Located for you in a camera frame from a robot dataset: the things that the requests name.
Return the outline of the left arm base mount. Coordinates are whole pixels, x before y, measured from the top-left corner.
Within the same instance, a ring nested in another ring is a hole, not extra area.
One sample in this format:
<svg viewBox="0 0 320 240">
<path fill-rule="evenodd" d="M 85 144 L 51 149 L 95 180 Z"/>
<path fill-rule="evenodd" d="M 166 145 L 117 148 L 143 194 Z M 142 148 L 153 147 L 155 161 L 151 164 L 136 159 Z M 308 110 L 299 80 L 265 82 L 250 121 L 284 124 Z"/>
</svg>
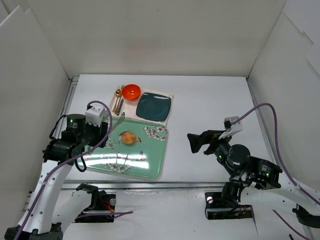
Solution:
<svg viewBox="0 0 320 240">
<path fill-rule="evenodd" d="M 91 203 L 85 208 L 73 221 L 74 223 L 113 223 L 115 215 L 111 214 L 115 211 L 116 200 L 114 193 L 106 193 L 105 190 L 99 190 L 95 185 L 81 183 L 76 189 L 78 194 L 80 191 L 91 195 Z"/>
</svg>

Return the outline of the silver metal tongs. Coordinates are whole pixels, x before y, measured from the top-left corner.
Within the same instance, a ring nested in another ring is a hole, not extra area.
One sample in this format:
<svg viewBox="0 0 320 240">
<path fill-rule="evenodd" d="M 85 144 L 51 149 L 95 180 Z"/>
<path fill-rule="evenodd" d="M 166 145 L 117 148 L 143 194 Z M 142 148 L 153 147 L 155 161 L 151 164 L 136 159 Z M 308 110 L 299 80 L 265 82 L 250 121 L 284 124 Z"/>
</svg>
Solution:
<svg viewBox="0 0 320 240">
<path fill-rule="evenodd" d="M 111 133 L 118 125 L 120 125 L 120 124 L 124 121 L 125 117 L 126 117 L 126 115 L 125 115 L 125 113 L 123 112 L 123 113 L 120 115 L 120 117 L 116 117 L 116 118 L 112 119 L 112 120 L 115 121 L 115 122 L 113 122 L 112 125 L 111 125 L 111 127 L 109 127 L 109 129 L 110 129 L 109 132 Z M 106 113 L 106 114 L 103 116 L 103 118 L 102 118 L 102 122 L 103 122 L 103 123 L 106 123 L 108 119 L 109 119 L 109 116 L 108 116 L 108 114 Z"/>
</svg>

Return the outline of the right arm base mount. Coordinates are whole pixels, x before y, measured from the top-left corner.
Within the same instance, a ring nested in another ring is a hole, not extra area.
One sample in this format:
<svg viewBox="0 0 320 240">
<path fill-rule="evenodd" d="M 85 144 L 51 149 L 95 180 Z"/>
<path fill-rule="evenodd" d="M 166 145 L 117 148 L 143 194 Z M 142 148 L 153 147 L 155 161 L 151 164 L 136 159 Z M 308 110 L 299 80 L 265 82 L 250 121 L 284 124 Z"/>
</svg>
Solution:
<svg viewBox="0 0 320 240">
<path fill-rule="evenodd" d="M 241 186 L 226 182 L 221 191 L 204 193 L 204 215 L 208 220 L 254 219 L 253 207 L 240 204 Z"/>
</svg>

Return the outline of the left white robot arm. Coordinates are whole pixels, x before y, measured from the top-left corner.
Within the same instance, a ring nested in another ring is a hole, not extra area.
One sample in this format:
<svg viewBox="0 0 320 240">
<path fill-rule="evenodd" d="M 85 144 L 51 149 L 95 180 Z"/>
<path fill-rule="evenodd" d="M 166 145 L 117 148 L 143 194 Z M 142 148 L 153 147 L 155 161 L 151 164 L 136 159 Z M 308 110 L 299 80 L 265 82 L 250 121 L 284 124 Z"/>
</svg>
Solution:
<svg viewBox="0 0 320 240">
<path fill-rule="evenodd" d="M 16 227 L 6 230 L 6 240 L 61 240 L 66 229 L 84 211 L 101 201 L 98 187 L 82 183 L 62 207 L 56 203 L 73 165 L 92 150 L 104 147 L 109 125 L 100 113 L 66 115 L 66 129 L 60 138 L 51 138 L 43 153 L 40 177 L 27 209 Z"/>
</svg>

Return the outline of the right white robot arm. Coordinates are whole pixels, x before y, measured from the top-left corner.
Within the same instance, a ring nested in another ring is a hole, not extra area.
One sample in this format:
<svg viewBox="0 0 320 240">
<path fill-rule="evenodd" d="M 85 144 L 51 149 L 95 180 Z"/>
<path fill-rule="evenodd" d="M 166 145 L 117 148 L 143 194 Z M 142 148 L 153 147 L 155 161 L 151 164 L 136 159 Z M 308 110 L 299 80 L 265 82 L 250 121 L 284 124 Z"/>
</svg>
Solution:
<svg viewBox="0 0 320 240">
<path fill-rule="evenodd" d="M 219 193 L 205 193 L 209 220 L 236 219 L 254 205 L 294 215 L 304 226 L 320 227 L 320 192 L 290 179 L 280 166 L 252 156 L 242 144 L 230 144 L 224 131 L 207 130 L 187 138 L 193 154 L 207 145 L 204 155 L 215 155 L 229 174 Z"/>
</svg>

